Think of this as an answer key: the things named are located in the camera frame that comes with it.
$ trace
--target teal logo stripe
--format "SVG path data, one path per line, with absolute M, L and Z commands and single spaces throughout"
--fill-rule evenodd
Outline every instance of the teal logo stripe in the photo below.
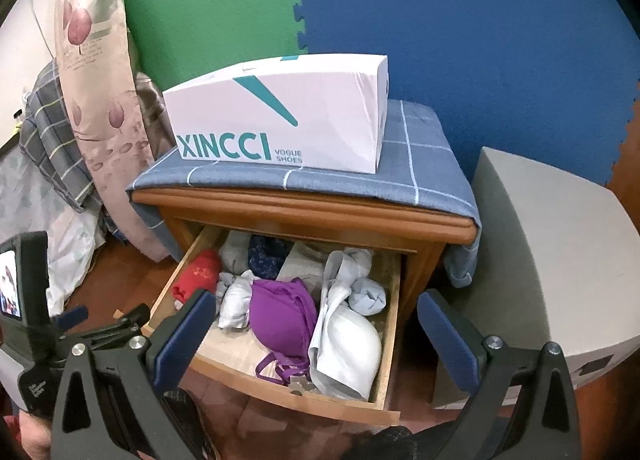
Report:
M 255 95 L 268 107 L 270 107 L 289 124 L 291 124 L 292 126 L 298 125 L 298 121 L 284 107 L 284 104 L 282 104 L 255 75 L 234 77 L 234 81 L 241 85 L 242 88 L 249 90 L 253 95 Z

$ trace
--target open drawer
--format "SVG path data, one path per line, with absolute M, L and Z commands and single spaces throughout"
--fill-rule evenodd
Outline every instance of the open drawer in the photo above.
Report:
M 154 303 L 151 309 L 151 319 L 143 328 L 146 335 L 150 335 L 164 318 L 176 313 L 171 286 L 183 268 L 201 250 L 220 248 L 225 241 L 226 234 L 227 230 L 222 228 L 204 227 Z M 228 331 L 217 328 L 217 323 L 214 323 L 204 338 L 198 353 L 191 362 L 191 368 L 225 386 L 284 408 L 363 424 L 379 426 L 398 424 L 399 412 L 386 409 L 386 392 L 389 386 L 396 338 L 400 255 L 388 251 L 376 251 L 369 277 L 387 289 L 387 304 L 380 314 L 369 318 L 382 336 L 383 345 L 380 369 L 368 402 L 340 400 L 296 389 L 293 382 L 291 386 L 287 387 L 255 377 L 255 374 L 252 374 L 252 368 L 255 368 L 255 365 L 265 356 L 266 350 L 264 348 L 262 350 L 255 349 L 256 344 L 258 347 L 262 346 L 257 343 L 255 337 L 250 339 L 246 334 L 229 337 Z

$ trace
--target storage box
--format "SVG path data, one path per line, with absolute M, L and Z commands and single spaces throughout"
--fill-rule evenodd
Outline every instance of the storage box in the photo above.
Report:
M 574 388 L 640 347 L 640 236 L 611 191 L 490 148 L 472 188 L 478 268 L 453 306 L 482 334 L 519 348 L 558 342 Z M 434 405 L 460 408 L 465 397 L 440 364 Z
M 315 54 L 240 63 L 164 92 L 180 155 L 375 173 L 386 56 Z

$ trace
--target metal screw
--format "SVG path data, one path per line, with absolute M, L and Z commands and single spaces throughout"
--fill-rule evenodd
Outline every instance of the metal screw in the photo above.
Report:
M 486 345 L 491 348 L 491 350 L 499 350 L 504 345 L 504 341 L 502 338 L 497 335 L 490 335 L 487 339 L 484 340 Z
M 558 343 L 555 343 L 553 341 L 549 341 L 546 344 L 546 351 L 548 351 L 552 355 L 560 355 L 560 353 L 562 352 L 562 348 L 560 347 L 560 345 Z
M 76 357 L 81 356 L 82 354 L 84 354 L 85 351 L 86 351 L 86 346 L 84 343 L 78 343 L 77 345 L 74 345 L 73 348 L 71 348 L 71 353 Z
M 136 335 L 129 339 L 129 346 L 134 350 L 140 350 L 146 343 L 146 338 L 142 335 Z

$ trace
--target blue plaid tablecloth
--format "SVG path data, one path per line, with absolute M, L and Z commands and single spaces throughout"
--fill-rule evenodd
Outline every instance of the blue plaid tablecloth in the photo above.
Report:
M 183 160 L 177 148 L 140 174 L 129 186 L 244 187 L 309 191 L 379 198 L 473 218 L 478 236 L 468 246 L 452 245 L 444 263 L 455 286 L 467 286 L 476 269 L 481 223 L 471 186 L 444 136 L 438 117 L 422 104 L 389 100 L 382 152 L 376 174 L 304 167 Z M 178 260 L 182 251 L 164 226 L 158 209 L 132 202 L 147 226 Z

